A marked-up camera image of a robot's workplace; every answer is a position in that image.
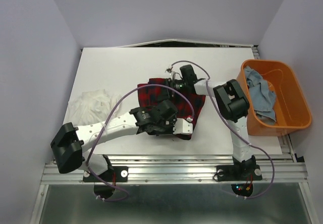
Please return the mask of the red black plaid skirt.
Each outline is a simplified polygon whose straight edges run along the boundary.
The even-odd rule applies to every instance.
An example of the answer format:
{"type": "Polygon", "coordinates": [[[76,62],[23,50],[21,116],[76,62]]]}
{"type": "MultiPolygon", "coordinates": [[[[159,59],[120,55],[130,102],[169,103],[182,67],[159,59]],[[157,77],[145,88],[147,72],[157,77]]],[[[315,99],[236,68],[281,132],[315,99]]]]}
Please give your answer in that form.
{"type": "MultiPolygon", "coordinates": [[[[151,78],[146,84],[139,84],[138,101],[139,107],[130,110],[130,114],[134,115],[137,120],[136,126],[139,127],[137,133],[147,132],[148,126],[152,123],[149,110],[152,106],[156,106],[163,100],[157,99],[160,93],[159,87],[167,88],[181,96],[180,100],[170,100],[178,109],[177,118],[186,119],[193,117],[193,127],[196,126],[197,119],[205,103],[205,96],[197,95],[188,90],[187,95],[183,95],[175,89],[162,85],[163,78],[151,78]]],[[[183,140],[190,140],[191,135],[176,135],[183,140]]]]}

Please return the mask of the white skirt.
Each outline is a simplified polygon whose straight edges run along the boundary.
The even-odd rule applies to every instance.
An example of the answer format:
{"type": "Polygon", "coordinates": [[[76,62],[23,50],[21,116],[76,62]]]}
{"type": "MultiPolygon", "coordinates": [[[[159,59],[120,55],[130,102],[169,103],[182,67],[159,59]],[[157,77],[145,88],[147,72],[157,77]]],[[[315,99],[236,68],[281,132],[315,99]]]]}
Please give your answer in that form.
{"type": "Polygon", "coordinates": [[[83,92],[68,102],[64,122],[71,122],[74,126],[104,122],[121,97],[105,89],[83,92]]]}

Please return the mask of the light blue skirt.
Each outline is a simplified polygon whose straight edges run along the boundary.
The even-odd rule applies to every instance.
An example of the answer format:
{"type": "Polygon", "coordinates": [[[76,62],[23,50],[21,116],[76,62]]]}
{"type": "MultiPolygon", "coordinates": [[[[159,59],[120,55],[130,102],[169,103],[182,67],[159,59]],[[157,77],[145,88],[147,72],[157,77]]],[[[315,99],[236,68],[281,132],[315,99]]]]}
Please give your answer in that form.
{"type": "Polygon", "coordinates": [[[244,74],[255,115],[263,123],[274,125],[276,123],[275,92],[270,90],[267,80],[251,67],[245,67],[244,74]]]}

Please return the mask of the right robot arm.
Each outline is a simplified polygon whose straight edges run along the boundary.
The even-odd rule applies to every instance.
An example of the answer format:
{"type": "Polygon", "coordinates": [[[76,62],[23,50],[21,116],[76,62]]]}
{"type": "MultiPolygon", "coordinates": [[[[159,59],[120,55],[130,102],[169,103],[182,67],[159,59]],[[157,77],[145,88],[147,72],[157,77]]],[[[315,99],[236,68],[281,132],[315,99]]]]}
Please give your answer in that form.
{"type": "Polygon", "coordinates": [[[178,117],[195,124],[205,97],[209,96],[219,117],[231,131],[235,163],[232,173],[239,179],[245,178],[250,174],[248,164],[255,163],[255,159],[246,126],[250,104],[240,84],[234,79],[225,84],[214,83],[210,76],[198,79],[191,65],[182,66],[180,71],[180,80],[174,77],[156,79],[156,84],[166,86],[157,94],[158,100],[172,99],[179,110],[178,117]]]}

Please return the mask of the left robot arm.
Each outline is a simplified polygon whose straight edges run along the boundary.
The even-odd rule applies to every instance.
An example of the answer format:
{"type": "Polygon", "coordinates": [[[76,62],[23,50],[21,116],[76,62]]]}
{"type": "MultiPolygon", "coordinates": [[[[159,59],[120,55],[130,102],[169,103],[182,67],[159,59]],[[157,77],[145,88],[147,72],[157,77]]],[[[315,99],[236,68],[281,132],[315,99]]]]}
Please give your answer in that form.
{"type": "Polygon", "coordinates": [[[107,156],[94,153],[94,146],[143,132],[148,135],[172,134],[177,113],[175,105],[164,100],[156,106],[132,109],[108,123],[77,127],[72,123],[63,124],[50,144],[59,173],[79,169],[93,171],[100,180],[108,180],[113,169],[107,156]]]}

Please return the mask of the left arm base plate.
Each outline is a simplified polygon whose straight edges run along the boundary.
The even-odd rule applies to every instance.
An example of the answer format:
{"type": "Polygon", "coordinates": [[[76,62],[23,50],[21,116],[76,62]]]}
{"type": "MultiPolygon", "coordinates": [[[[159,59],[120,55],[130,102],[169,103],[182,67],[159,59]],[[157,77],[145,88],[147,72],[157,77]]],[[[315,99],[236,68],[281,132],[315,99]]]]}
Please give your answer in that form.
{"type": "MultiPolygon", "coordinates": [[[[99,177],[106,182],[125,183],[128,181],[128,167],[127,166],[113,166],[109,167],[107,171],[100,174],[99,177]]],[[[93,175],[83,176],[85,183],[98,183],[99,180],[93,175]]]]}

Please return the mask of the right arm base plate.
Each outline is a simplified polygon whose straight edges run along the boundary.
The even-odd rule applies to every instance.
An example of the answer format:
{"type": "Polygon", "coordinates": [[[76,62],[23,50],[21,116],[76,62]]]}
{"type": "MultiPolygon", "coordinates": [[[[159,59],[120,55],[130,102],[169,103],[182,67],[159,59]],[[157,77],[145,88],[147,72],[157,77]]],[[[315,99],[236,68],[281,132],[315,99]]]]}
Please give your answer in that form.
{"type": "Polygon", "coordinates": [[[254,181],[261,181],[262,174],[259,165],[255,165],[244,169],[239,165],[217,165],[216,173],[213,178],[218,182],[242,182],[247,179],[254,181]]]}

